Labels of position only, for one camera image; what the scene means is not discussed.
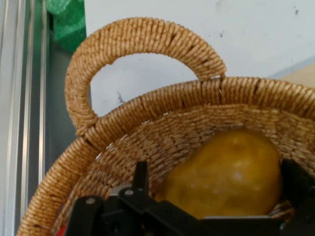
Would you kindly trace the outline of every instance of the woven basket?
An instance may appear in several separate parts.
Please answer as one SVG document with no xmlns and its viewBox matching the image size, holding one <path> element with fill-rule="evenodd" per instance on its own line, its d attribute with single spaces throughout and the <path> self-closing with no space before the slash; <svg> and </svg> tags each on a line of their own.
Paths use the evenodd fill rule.
<svg viewBox="0 0 315 236">
<path fill-rule="evenodd" d="M 89 105 L 93 76 L 117 58 L 158 53 L 187 65 L 199 81 L 139 96 L 103 117 Z M 18 235 L 54 234 L 76 198 L 109 196 L 132 181 L 135 164 L 149 161 L 151 194 L 164 176 L 216 132 L 258 130 L 315 174 L 315 89 L 249 77 L 225 77 L 216 52 L 192 31 L 152 18 L 116 21 L 88 37 L 66 74 L 66 104 L 78 138 L 51 167 L 33 196 Z M 272 215 L 289 216 L 279 204 Z"/>
</svg>

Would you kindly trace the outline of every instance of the basket handle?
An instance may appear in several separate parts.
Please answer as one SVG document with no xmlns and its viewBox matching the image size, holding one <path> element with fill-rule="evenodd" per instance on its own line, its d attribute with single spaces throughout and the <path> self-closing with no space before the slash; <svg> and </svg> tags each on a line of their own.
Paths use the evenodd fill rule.
<svg viewBox="0 0 315 236">
<path fill-rule="evenodd" d="M 175 23 L 153 18 L 113 22 L 90 35 L 73 54 L 65 81 L 68 112 L 78 135 L 84 135 L 98 117 L 89 104 L 93 76 L 116 59 L 136 53 L 175 58 L 205 81 L 225 77 L 226 67 L 212 47 L 194 32 Z"/>
</svg>

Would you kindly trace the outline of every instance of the red object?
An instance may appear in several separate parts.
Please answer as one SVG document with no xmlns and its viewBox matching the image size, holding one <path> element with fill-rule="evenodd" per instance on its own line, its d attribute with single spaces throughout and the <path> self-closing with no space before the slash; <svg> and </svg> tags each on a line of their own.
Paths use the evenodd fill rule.
<svg viewBox="0 0 315 236">
<path fill-rule="evenodd" d="M 67 227 L 67 225 L 64 225 L 64 226 L 58 231 L 58 233 L 56 233 L 55 236 L 64 236 L 66 227 Z"/>
</svg>

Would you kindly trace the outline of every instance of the woven texture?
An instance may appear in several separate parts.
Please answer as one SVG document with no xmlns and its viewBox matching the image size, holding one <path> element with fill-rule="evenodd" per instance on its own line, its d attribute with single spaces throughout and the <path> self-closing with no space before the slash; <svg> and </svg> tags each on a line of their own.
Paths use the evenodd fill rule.
<svg viewBox="0 0 315 236">
<path fill-rule="evenodd" d="M 144 52 L 178 59 L 199 81 L 159 88 L 98 118 L 88 102 L 93 75 L 119 57 Z M 260 131 L 282 158 L 296 160 L 315 175 L 315 89 L 260 78 L 225 78 L 225 71 L 204 40 L 174 23 L 131 18 L 88 37 L 66 75 L 66 103 L 80 137 L 38 187 L 18 235 L 53 234 L 66 223 L 78 197 L 106 198 L 113 187 L 132 181 L 139 160 L 149 161 L 154 196 L 172 168 L 221 130 Z M 272 212 L 284 219 L 293 214 L 287 202 Z"/>
</svg>

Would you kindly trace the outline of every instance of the yellow pear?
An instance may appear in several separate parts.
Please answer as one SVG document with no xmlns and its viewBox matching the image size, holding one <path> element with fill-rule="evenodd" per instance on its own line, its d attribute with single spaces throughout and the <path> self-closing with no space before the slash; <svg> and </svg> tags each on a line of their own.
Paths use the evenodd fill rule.
<svg viewBox="0 0 315 236">
<path fill-rule="evenodd" d="M 258 132 L 222 132 L 169 173 L 159 198 L 197 218 L 268 214 L 282 192 L 280 160 Z"/>
</svg>

